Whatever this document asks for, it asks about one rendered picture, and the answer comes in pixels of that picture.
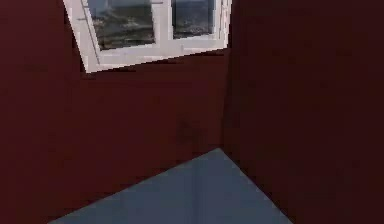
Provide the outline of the white framed window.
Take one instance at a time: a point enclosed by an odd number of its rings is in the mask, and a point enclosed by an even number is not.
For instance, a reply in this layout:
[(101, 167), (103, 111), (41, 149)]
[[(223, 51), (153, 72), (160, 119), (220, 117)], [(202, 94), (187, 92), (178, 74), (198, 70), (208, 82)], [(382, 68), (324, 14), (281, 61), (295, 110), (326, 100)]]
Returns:
[(88, 73), (228, 46), (232, 0), (63, 0)]

